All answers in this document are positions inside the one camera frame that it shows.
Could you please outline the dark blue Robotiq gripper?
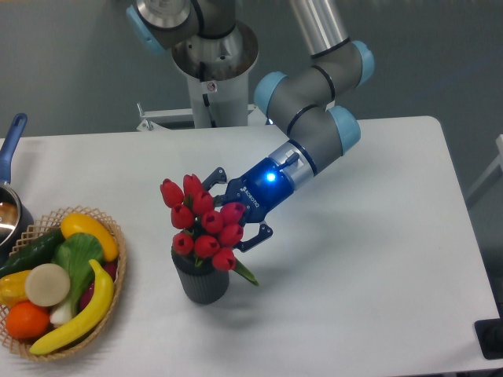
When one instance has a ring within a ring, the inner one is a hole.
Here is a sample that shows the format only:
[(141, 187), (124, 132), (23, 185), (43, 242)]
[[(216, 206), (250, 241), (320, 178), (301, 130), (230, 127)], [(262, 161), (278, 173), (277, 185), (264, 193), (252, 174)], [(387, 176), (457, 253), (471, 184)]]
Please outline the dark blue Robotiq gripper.
[[(260, 223), (269, 212), (312, 179), (316, 172), (305, 149), (289, 140), (246, 173), (229, 181), (223, 203), (244, 204), (247, 210), (244, 221)], [(217, 167), (203, 180), (202, 186), (209, 192), (215, 185), (224, 185), (227, 181), (225, 170)], [(238, 242), (234, 248), (245, 253), (273, 234), (268, 224), (260, 223), (255, 236)]]

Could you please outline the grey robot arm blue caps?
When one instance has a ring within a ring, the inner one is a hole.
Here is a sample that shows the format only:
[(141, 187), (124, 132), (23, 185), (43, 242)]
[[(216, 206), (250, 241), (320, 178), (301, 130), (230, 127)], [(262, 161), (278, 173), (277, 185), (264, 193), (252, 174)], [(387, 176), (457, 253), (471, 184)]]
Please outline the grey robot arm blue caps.
[(170, 52), (186, 77), (197, 128), (243, 126), (254, 104), (287, 141), (241, 177), (227, 182), (220, 203), (245, 205), (242, 224), (256, 236), (234, 241), (247, 251), (272, 235), (266, 215), (360, 139), (358, 121), (335, 99), (374, 72), (372, 52), (352, 40), (333, 1), (291, 1), (312, 65), (290, 78), (266, 75), (254, 91), (248, 74), (258, 58), (254, 32), (236, 18), (233, 1), (136, 1), (127, 19), (153, 54)]

